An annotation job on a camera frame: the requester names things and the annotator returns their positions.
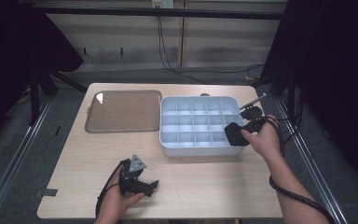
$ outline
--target white compartment box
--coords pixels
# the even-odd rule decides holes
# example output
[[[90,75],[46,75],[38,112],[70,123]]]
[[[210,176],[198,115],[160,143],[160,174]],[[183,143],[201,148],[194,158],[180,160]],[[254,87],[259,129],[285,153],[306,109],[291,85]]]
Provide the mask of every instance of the white compartment box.
[[[161,100],[159,140],[168,157],[235,156],[225,127],[244,125],[240,106],[229,96],[168,96]]]

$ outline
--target hand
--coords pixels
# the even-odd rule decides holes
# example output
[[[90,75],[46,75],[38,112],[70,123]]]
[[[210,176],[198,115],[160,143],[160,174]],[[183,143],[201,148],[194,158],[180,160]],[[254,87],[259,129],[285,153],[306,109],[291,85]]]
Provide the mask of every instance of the hand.
[[[139,202],[145,195],[138,193],[129,198],[123,197],[120,192],[120,173],[123,169],[121,165],[112,180],[109,183],[108,191],[103,197],[100,213],[95,221],[95,224],[114,224],[127,212],[127,209],[134,203]]]
[[[277,123],[272,115],[268,115],[268,119]],[[253,149],[264,159],[269,156],[281,155],[280,142],[278,134],[269,122],[266,122],[258,134],[251,134],[246,130],[241,131],[243,137],[248,140]]]

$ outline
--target gray floor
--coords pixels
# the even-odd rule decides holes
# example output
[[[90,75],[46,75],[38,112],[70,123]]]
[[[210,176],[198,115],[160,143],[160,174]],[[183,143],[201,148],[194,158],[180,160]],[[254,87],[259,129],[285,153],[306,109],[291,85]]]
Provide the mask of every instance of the gray floor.
[[[209,71],[238,71],[243,67],[208,68]],[[259,70],[250,75],[254,77]],[[240,73],[185,73],[206,84],[245,85],[248,74]],[[93,82],[120,83],[188,83],[200,84],[199,81],[183,77],[166,69],[127,70],[115,72],[73,73],[69,77],[88,86]],[[20,169],[0,206],[0,223],[92,223],[92,220],[42,220],[36,211],[40,199],[34,196],[39,189],[44,189],[52,175],[55,164],[60,157],[63,144],[70,132],[77,110],[84,93],[76,91],[68,85],[57,81],[58,94],[52,99],[51,107],[38,131]],[[257,93],[269,92],[269,85],[257,88]],[[267,114],[279,115],[275,99],[269,96],[261,102]],[[310,149],[313,159],[319,166],[324,179],[336,197],[339,207],[348,223],[358,223],[358,174],[347,164],[339,152],[334,140],[324,136],[324,127],[317,120],[311,109],[304,105],[300,133]],[[30,120],[30,102],[14,105],[7,113],[5,125],[0,132],[0,178],[5,173],[28,131]],[[310,190],[318,201],[322,201],[319,190],[313,184],[310,173],[304,165],[296,144],[289,141],[286,146],[285,158],[295,171],[298,178]],[[246,219],[244,223],[282,223],[276,219]]]

